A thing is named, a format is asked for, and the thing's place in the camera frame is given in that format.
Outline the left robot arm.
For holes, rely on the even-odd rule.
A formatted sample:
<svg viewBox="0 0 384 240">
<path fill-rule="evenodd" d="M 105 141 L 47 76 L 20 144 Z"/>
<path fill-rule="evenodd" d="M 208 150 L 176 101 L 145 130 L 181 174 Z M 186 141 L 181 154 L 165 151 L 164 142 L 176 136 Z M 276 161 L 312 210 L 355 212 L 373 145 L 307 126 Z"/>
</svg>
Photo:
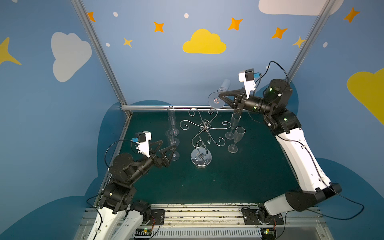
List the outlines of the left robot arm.
<svg viewBox="0 0 384 240">
<path fill-rule="evenodd" d="M 150 204 L 133 201 L 137 190 L 134 186 L 150 168 L 169 167 L 176 144 L 162 148 L 163 141 L 141 141 L 133 138 L 131 144 L 136 147 L 142 158 L 135 161 L 128 153 L 119 154 L 109 167 L 111 178 L 98 197 L 95 223 L 88 235 L 89 240 L 129 240 L 137 228 L 155 218 Z"/>
</svg>

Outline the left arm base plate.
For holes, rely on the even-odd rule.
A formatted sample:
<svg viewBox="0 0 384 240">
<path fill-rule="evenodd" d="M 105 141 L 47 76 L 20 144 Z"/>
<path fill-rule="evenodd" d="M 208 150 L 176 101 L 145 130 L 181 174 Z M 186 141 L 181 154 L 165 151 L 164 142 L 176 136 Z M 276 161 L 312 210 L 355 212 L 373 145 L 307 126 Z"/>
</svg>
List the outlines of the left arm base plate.
<svg viewBox="0 0 384 240">
<path fill-rule="evenodd" d="M 165 212 L 166 211 L 162 209 L 152 209 L 147 226 L 152 226 L 154 221 L 155 226 L 163 226 L 165 222 Z"/>
</svg>

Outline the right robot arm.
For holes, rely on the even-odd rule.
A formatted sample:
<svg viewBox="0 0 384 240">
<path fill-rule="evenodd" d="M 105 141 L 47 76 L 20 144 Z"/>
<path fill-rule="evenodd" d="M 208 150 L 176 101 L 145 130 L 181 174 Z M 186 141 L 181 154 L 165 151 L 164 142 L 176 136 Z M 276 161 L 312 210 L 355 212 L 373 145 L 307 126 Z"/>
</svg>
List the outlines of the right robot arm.
<svg viewBox="0 0 384 240">
<path fill-rule="evenodd" d="M 245 88 L 221 92 L 219 97 L 236 113 L 243 110 L 263 115 L 264 123 L 279 142 L 299 184 L 299 189 L 288 191 L 260 206 L 262 221 L 284 212 L 302 212 L 341 193 L 342 188 L 323 172 L 310 150 L 302 125 L 296 114 L 287 109 L 293 93 L 290 84 L 274 79 L 263 97 L 251 96 Z"/>
</svg>

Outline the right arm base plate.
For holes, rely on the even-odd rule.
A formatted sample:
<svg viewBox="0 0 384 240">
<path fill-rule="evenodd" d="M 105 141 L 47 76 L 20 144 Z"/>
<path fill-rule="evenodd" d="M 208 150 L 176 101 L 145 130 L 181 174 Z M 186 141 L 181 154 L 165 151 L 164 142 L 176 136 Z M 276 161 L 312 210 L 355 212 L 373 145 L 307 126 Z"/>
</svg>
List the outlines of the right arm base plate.
<svg viewBox="0 0 384 240">
<path fill-rule="evenodd" d="M 284 219 L 281 214 L 271 216 L 264 209 L 251 209 L 249 207 L 241 208 L 245 225 L 284 225 Z"/>
</svg>

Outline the clear wine glass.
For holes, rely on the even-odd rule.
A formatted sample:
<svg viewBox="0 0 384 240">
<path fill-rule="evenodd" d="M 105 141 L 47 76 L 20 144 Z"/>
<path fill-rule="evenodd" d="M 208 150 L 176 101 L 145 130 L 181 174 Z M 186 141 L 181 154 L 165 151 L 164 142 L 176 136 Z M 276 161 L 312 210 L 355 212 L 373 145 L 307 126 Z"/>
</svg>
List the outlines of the clear wine glass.
<svg viewBox="0 0 384 240">
<path fill-rule="evenodd" d="M 246 130 L 243 127 L 236 127 L 234 133 L 234 143 L 228 146 L 228 151 L 232 154 L 238 152 L 237 143 L 244 137 Z"/>
<path fill-rule="evenodd" d="M 174 133 L 172 130 L 167 130 L 166 131 L 166 136 L 168 138 L 168 143 L 169 146 L 172 147 L 171 152 L 172 152 L 172 161 L 177 161 L 180 158 L 180 153 L 177 151 L 177 146 L 180 144 L 180 141 L 175 137 Z"/>
<path fill-rule="evenodd" d="M 208 103 L 212 108 L 219 109 L 225 105 L 225 102 L 219 98 L 221 92 L 226 92 L 230 88 L 231 82 L 225 79 L 216 92 L 213 92 L 208 97 Z"/>
<path fill-rule="evenodd" d="M 177 129 L 177 120 L 176 120 L 176 112 L 174 106 L 169 106 L 167 108 L 168 111 L 168 121 L 170 125 L 170 132 L 173 136 L 178 136 L 180 131 Z"/>
<path fill-rule="evenodd" d="M 176 128 L 177 121 L 175 116 L 169 116 L 169 124 L 170 124 L 170 133 L 174 137 L 174 143 L 176 146 L 180 144 L 180 140 L 176 138 L 176 136 L 180 133 L 180 131 Z"/>
<path fill-rule="evenodd" d="M 228 140 L 234 139 L 234 129 L 238 126 L 241 119 L 241 115 L 238 113 L 233 113 L 231 116 L 231 130 L 225 133 L 225 138 Z"/>
</svg>

